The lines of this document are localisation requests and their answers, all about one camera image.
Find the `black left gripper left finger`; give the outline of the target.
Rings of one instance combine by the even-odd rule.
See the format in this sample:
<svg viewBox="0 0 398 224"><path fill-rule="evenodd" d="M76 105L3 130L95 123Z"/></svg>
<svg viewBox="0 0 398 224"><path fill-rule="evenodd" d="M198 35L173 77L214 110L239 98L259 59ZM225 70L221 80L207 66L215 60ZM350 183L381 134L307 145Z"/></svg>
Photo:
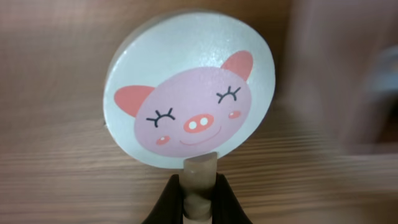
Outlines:
<svg viewBox="0 0 398 224"><path fill-rule="evenodd" d="M179 175L170 177L157 203L142 224L182 224L183 192Z"/></svg>

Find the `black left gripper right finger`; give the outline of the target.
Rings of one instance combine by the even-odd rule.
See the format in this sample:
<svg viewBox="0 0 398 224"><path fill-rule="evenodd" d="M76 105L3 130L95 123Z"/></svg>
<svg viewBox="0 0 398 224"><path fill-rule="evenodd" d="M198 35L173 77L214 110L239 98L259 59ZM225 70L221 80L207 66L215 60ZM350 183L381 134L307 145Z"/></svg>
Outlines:
<svg viewBox="0 0 398 224"><path fill-rule="evenodd" d="M212 198L212 224L252 224L225 175L216 175Z"/></svg>

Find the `pig face rattle drum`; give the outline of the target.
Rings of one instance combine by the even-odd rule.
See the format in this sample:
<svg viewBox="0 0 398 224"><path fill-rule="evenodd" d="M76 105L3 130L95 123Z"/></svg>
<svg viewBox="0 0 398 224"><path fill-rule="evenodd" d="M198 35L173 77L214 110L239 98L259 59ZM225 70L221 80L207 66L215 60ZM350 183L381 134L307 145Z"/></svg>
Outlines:
<svg viewBox="0 0 398 224"><path fill-rule="evenodd" d="M209 168L260 125L274 96L264 38L210 11L153 18L119 46L104 86L105 125L129 156L150 166Z"/></svg>

